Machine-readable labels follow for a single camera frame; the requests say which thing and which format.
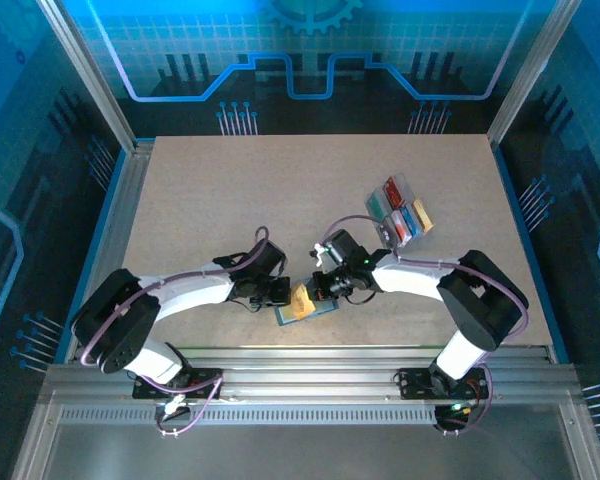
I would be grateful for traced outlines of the gold VIP card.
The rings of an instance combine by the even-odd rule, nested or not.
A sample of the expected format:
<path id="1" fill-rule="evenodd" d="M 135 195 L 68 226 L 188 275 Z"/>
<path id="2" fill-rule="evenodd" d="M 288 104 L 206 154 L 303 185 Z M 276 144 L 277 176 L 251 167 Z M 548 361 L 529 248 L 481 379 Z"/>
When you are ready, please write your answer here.
<path id="1" fill-rule="evenodd" d="M 434 226 L 434 222 L 431 220 L 428 215 L 425 206 L 421 199 L 415 199 L 412 203 L 412 207 L 414 212 L 422 226 L 422 231 L 424 234 L 428 233 Z"/>
<path id="2" fill-rule="evenodd" d="M 291 289 L 290 308 L 297 320 L 303 320 L 315 312 L 315 304 L 304 283 L 298 283 Z"/>

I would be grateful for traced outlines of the teal leather card holder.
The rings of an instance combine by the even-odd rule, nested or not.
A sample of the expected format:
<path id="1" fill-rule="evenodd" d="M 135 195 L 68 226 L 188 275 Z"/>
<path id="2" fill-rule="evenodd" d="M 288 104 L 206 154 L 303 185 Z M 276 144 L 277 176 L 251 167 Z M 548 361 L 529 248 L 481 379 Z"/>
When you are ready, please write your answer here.
<path id="1" fill-rule="evenodd" d="M 301 320 L 310 320 L 322 315 L 326 315 L 328 313 L 337 311 L 339 309 L 339 304 L 335 300 L 329 301 L 318 301 L 315 303 L 315 310 L 303 317 Z M 293 323 L 300 322 L 301 320 L 293 313 L 291 306 L 284 307 L 275 307 L 274 308 L 275 316 L 277 323 L 280 327 L 284 327 L 287 325 L 291 325 Z"/>

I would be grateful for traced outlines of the clear plastic card tray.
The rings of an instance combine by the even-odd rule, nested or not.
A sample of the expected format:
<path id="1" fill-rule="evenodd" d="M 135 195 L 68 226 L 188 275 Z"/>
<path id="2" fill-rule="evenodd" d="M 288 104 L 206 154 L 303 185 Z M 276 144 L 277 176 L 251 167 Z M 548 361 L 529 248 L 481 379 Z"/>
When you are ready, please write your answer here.
<path id="1" fill-rule="evenodd" d="M 400 188 L 400 190 L 401 190 L 401 193 L 402 193 L 402 195 L 403 195 L 403 197 L 404 197 L 404 199 L 405 199 L 405 201 L 406 201 L 405 205 L 411 205 L 411 206 L 412 206 L 412 203 L 413 203 L 413 201 L 414 201 L 415 199 L 420 199 L 419 197 L 417 197 L 417 196 L 414 194 L 413 190 L 411 189 L 411 187 L 410 187 L 409 183 L 407 182 L 407 180 L 406 180 L 405 176 L 404 176 L 402 173 L 396 173 L 396 174 L 393 174 L 393 175 L 391 175 L 391 176 L 393 176 L 393 177 L 394 177 L 394 179 L 396 180 L 396 182 L 397 182 L 397 183 L 398 183 L 398 185 L 399 185 L 399 188 Z M 389 202 L 388 202 L 388 200 L 387 200 L 387 197 L 385 196 L 385 194 L 384 194 L 384 191 L 383 191 L 383 185 L 384 185 L 385 181 L 384 181 L 384 182 L 383 182 L 383 183 L 382 183 L 380 186 L 376 187 L 376 188 L 375 188 L 375 189 L 374 189 L 374 190 L 373 190 L 373 191 L 372 191 L 372 192 L 371 192 L 371 193 L 370 193 L 370 194 L 367 196 L 367 198 L 368 198 L 368 197 L 369 197 L 371 194 L 375 194 L 375 195 L 376 195 L 376 197 L 377 197 L 377 199 L 378 199 L 378 200 L 381 202 L 381 204 L 383 205 L 383 207 L 384 207 L 384 209 L 385 209 L 386 217 L 389 217 L 389 218 L 390 218 L 390 215 L 391 215 L 391 213 L 392 213 L 394 210 L 392 210 L 392 209 L 391 209 L 391 206 L 389 205 Z M 377 220 L 375 220 L 375 219 L 373 219 L 373 220 L 374 220 L 375 229 L 376 229 L 376 231 L 377 231 L 377 233 L 378 233 L 378 226 L 379 226 L 379 223 L 380 223 L 381 221 L 377 221 Z M 424 234 L 424 233 L 422 232 L 422 234 L 421 234 L 419 237 L 417 237 L 417 238 L 413 238 L 413 237 L 412 237 L 412 239 L 411 239 L 411 240 L 410 240 L 410 241 L 409 241 L 409 242 L 408 242 L 406 245 L 404 245 L 404 246 L 399 246 L 399 245 L 398 245 L 398 243 L 397 243 L 397 246 L 396 246 L 396 248 L 395 248 L 395 249 L 402 249 L 402 248 L 405 248 L 405 247 L 406 247 L 408 244 L 410 244 L 410 243 L 414 243 L 414 242 L 417 242 L 417 241 L 419 241 L 419 240 L 420 240 L 422 237 L 424 237 L 424 236 L 425 236 L 425 235 L 427 235 L 428 233 Z"/>

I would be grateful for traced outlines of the black card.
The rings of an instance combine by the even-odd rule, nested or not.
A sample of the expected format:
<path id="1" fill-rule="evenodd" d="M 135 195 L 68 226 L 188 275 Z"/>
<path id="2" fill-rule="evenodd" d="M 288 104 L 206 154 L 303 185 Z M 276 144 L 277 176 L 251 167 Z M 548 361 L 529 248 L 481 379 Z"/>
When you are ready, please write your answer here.
<path id="1" fill-rule="evenodd" d="M 391 223 L 391 219 L 389 217 L 386 217 L 379 223 L 378 235 L 380 237 L 382 245 L 386 249 L 393 250 L 396 248 L 398 238 L 394 226 Z"/>

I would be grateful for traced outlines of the white and red card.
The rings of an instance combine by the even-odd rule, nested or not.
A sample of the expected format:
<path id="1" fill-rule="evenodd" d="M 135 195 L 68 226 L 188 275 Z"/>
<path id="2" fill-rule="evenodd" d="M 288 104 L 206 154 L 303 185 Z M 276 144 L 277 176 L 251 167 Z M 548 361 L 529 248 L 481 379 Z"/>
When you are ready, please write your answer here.
<path id="1" fill-rule="evenodd" d="M 394 225 L 398 245 L 406 245 L 412 239 L 412 233 L 403 214 L 399 210 L 394 210 L 390 219 Z"/>

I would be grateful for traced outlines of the blue card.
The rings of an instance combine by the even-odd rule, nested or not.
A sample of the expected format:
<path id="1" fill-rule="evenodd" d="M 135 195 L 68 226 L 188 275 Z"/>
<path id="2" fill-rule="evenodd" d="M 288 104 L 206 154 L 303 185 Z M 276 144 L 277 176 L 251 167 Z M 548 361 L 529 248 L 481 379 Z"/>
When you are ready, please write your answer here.
<path id="1" fill-rule="evenodd" d="M 413 207 L 411 205 L 405 205 L 401 209 L 401 212 L 405 219 L 405 222 L 409 227 L 412 237 L 419 237 L 422 234 L 423 229 Z"/>

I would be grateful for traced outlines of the red VIP card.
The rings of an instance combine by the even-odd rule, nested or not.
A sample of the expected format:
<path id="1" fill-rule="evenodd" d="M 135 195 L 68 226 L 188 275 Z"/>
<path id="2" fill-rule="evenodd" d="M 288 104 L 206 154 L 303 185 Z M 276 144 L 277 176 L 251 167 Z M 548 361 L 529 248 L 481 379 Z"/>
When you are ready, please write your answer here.
<path id="1" fill-rule="evenodd" d="M 405 199 L 401 193 L 398 183 L 393 176 L 389 177 L 384 185 L 383 191 L 392 210 L 398 210 L 405 206 Z"/>

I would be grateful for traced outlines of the grey metal panel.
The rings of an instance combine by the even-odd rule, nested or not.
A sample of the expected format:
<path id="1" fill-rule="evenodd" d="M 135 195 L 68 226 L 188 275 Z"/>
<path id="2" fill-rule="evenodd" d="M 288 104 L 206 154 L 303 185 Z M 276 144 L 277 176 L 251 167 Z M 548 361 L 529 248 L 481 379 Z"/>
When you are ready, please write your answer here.
<path id="1" fill-rule="evenodd" d="M 547 428 L 446 438 L 422 426 L 65 426 L 43 480 L 577 480 Z"/>

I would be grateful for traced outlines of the blue table side trim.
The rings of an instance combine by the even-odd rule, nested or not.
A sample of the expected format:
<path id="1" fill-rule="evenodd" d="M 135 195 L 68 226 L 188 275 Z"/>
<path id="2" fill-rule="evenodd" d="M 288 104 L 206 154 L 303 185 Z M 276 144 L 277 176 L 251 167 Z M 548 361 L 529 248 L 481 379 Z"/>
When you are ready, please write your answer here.
<path id="1" fill-rule="evenodd" d="M 492 148 L 494 159 L 503 183 L 504 191 L 509 201 L 510 209 L 518 230 L 518 235 L 525 253 L 527 263 L 531 272 L 531 277 L 534 282 L 535 291 L 539 298 L 542 312 L 544 314 L 544 322 L 548 328 L 551 337 L 551 346 L 553 350 L 553 358 L 557 363 L 569 364 L 570 358 L 566 349 L 566 345 L 560 331 L 560 326 L 557 322 L 553 306 L 549 297 L 549 293 L 544 282 L 537 256 L 534 252 L 531 236 L 527 230 L 523 219 L 521 207 L 519 206 L 518 196 L 516 195 L 514 184 L 506 166 L 505 159 L 499 147 Z"/>
<path id="2" fill-rule="evenodd" d="M 65 328 L 63 329 L 58 347 L 56 348 L 54 360 L 52 361 L 53 364 L 63 364 L 67 360 L 67 354 L 69 352 L 70 343 L 72 339 L 72 334 L 70 330 L 71 320 L 73 318 L 73 315 L 79 310 L 80 306 L 82 305 L 82 301 L 86 293 L 87 286 L 89 284 L 89 279 L 94 271 L 94 265 L 96 263 L 98 250 L 104 236 L 105 224 L 111 211 L 114 194 L 116 193 L 118 182 L 122 174 L 123 167 L 125 166 L 127 157 L 128 153 L 125 150 L 122 150 L 117 157 L 112 179 L 106 191 L 100 214 L 95 225 L 93 236 L 90 241 L 89 248 L 87 250 L 87 254 L 83 263 L 83 268 L 75 289 L 73 299 L 70 304 L 68 317 L 65 322 Z"/>

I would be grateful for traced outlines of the aluminium frame rail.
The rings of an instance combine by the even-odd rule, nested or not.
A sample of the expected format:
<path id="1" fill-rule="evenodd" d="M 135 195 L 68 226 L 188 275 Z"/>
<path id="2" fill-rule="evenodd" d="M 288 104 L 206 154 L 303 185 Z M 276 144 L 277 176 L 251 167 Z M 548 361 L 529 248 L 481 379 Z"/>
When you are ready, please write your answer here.
<path id="1" fill-rule="evenodd" d="M 195 367 L 220 368 L 220 398 L 238 404 L 396 404 L 392 380 L 406 367 L 426 367 L 437 351 L 425 347 L 321 346 L 189 348 Z M 556 364 L 546 347 L 504 346 L 488 357 L 496 405 L 580 403 L 576 371 Z M 53 365 L 43 381 L 41 404 L 132 403 L 123 372 L 105 375 L 77 364 Z"/>

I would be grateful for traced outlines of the aluminium table side rail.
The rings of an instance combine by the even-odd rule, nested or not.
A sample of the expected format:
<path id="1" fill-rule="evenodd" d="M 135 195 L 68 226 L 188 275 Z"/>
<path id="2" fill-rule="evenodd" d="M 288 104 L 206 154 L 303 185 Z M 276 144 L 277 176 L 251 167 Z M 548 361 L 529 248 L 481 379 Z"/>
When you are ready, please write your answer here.
<path id="1" fill-rule="evenodd" d="M 128 153 L 82 305 L 112 271 L 122 266 L 153 148 L 154 141 L 145 138 L 133 154 Z M 71 334 L 65 363 L 75 358 L 77 341 Z"/>

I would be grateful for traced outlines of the aluminium frame post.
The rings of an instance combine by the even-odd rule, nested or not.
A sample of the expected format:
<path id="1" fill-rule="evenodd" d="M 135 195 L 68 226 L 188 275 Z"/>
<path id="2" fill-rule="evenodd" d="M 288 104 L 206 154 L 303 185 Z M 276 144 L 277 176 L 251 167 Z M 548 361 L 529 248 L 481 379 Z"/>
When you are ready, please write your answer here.
<path id="1" fill-rule="evenodd" d="M 114 94 L 62 0 L 36 0 L 98 110 L 126 153 L 137 140 Z"/>
<path id="2" fill-rule="evenodd" d="M 487 131 L 492 148 L 498 147 L 504 139 L 581 2 L 582 0 L 556 0 Z"/>

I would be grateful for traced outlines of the aluminium frame leg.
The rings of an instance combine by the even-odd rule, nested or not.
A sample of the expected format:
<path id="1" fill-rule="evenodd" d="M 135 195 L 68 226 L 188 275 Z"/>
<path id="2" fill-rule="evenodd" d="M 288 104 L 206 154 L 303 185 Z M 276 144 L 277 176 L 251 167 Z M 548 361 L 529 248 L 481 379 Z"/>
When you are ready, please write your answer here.
<path id="1" fill-rule="evenodd" d="M 42 480 L 61 419 L 62 406 L 37 404 L 21 445 L 11 480 Z"/>
<path id="2" fill-rule="evenodd" d="M 560 413 L 579 479 L 600 480 L 600 441 L 587 407 L 570 400 Z"/>

